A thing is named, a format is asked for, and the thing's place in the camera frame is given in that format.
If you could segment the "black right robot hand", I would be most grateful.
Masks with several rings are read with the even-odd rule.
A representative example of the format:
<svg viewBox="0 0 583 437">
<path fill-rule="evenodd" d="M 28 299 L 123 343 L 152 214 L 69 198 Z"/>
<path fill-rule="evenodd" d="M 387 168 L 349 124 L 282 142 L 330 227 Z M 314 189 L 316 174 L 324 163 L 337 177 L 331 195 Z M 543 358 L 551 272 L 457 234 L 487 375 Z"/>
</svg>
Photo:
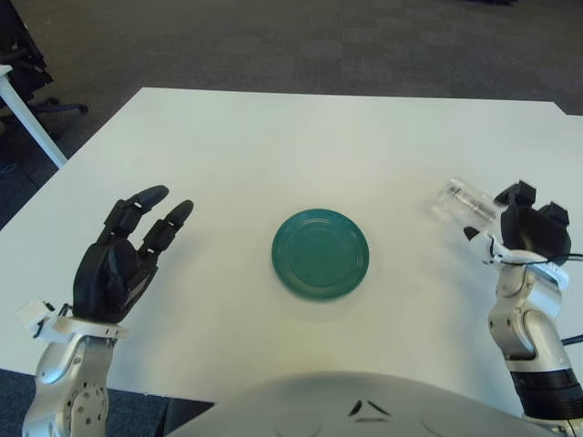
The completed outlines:
<svg viewBox="0 0 583 437">
<path fill-rule="evenodd" d="M 458 182 L 451 195 L 466 240 L 485 262 L 560 266 L 574 257 L 568 212 L 554 202 L 535 208 L 537 190 L 525 181 L 494 198 Z"/>
</svg>

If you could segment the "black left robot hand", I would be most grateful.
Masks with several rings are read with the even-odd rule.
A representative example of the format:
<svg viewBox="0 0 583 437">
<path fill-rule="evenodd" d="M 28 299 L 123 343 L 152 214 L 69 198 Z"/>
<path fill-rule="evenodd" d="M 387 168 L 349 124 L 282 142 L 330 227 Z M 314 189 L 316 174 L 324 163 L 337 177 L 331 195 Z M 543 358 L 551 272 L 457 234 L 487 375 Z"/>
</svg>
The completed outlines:
<svg viewBox="0 0 583 437">
<path fill-rule="evenodd" d="M 194 209 L 186 199 L 147 232 L 139 248 L 128 240 L 142 217 L 169 193 L 163 185 L 146 188 L 114 204 L 104 228 L 84 254 L 73 284 L 73 315 L 82 320 L 118 324 L 142 297 L 168 249 Z"/>
</svg>

